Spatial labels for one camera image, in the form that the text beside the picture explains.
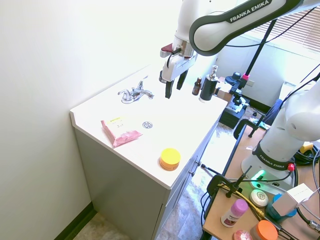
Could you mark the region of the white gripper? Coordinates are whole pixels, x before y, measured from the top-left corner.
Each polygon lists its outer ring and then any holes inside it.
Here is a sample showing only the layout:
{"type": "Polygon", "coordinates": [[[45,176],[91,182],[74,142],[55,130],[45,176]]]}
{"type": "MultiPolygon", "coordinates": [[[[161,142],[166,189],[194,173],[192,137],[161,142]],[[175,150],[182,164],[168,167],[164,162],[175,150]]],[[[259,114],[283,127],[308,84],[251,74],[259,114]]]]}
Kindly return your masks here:
{"type": "Polygon", "coordinates": [[[166,83],[165,98],[171,98],[174,80],[177,77],[179,77],[179,79],[176,89],[181,90],[188,74],[188,69],[195,64],[197,57],[197,53],[190,58],[185,58],[184,56],[179,54],[175,54],[173,56],[170,55],[170,59],[164,63],[159,76],[159,81],[162,83],[166,83]]]}

